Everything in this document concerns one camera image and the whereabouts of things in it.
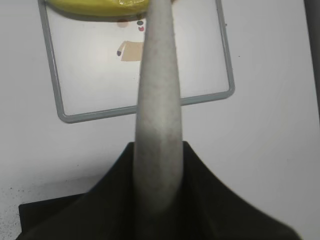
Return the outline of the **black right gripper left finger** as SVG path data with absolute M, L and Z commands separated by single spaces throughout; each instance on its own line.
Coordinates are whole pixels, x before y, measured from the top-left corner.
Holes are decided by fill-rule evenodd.
M 22 240 L 133 240 L 134 144 L 128 143 L 111 169 L 78 200 L 41 222 Z

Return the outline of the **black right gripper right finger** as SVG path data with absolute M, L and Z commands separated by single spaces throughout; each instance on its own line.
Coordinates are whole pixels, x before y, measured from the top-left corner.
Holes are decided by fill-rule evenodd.
M 177 240 L 299 240 L 290 226 L 228 188 L 183 142 Z

